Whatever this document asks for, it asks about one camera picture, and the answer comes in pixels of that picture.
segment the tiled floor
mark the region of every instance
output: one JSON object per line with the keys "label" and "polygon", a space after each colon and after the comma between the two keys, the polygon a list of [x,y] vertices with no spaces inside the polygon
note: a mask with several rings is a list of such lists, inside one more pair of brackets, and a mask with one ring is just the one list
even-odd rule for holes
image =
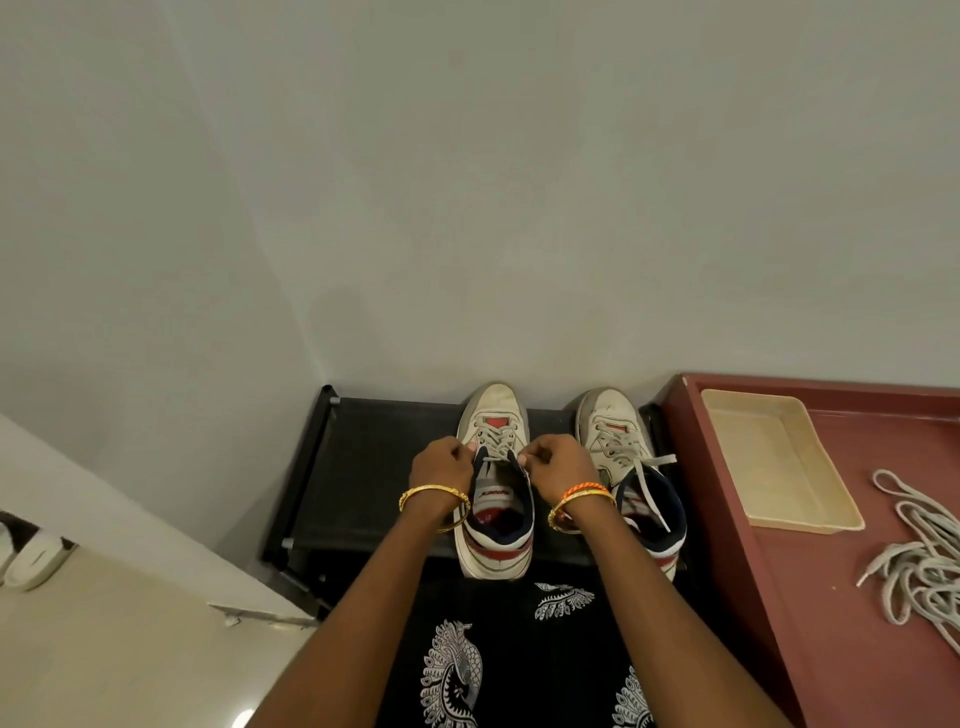
{"label": "tiled floor", "polygon": [[310,630],[224,617],[78,549],[33,592],[0,588],[0,725],[230,728]]}

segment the sneaker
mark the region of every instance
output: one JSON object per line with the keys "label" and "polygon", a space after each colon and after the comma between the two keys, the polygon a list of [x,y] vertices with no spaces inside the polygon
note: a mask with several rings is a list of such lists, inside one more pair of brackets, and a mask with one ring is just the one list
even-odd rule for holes
{"label": "sneaker", "polygon": [[[457,437],[476,445],[472,507],[453,532],[460,568],[474,579],[517,579],[530,566],[534,543],[533,491],[516,462],[530,441],[526,409],[506,384],[487,384],[467,403]],[[454,517],[462,515],[458,506]]]}
{"label": "sneaker", "polygon": [[677,456],[654,457],[646,427],[618,389],[587,392],[577,407],[576,431],[623,520],[673,581],[686,539],[686,515],[659,466],[677,462]]}

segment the black garment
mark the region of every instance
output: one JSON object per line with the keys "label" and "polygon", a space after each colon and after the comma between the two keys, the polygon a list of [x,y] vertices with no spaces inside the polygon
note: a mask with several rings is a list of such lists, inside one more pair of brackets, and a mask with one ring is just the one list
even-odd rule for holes
{"label": "black garment", "polygon": [[654,726],[602,590],[424,584],[378,726]]}

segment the beige tray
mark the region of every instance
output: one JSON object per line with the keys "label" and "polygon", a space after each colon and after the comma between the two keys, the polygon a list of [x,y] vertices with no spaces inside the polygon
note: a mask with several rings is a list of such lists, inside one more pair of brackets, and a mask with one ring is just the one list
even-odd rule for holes
{"label": "beige tray", "polygon": [[752,525],[811,533],[863,528],[800,400],[719,389],[702,394]]}

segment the person's left hand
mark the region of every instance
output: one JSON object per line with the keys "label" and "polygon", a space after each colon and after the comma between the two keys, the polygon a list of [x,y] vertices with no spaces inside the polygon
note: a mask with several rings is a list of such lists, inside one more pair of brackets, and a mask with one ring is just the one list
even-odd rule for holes
{"label": "person's left hand", "polygon": [[[410,467],[410,488],[420,485],[445,485],[461,493],[469,494],[473,479],[473,454],[476,447],[464,445],[452,435],[434,440],[414,458]],[[420,491],[403,506],[408,509],[426,510],[439,519],[452,511],[460,499],[444,491]]]}

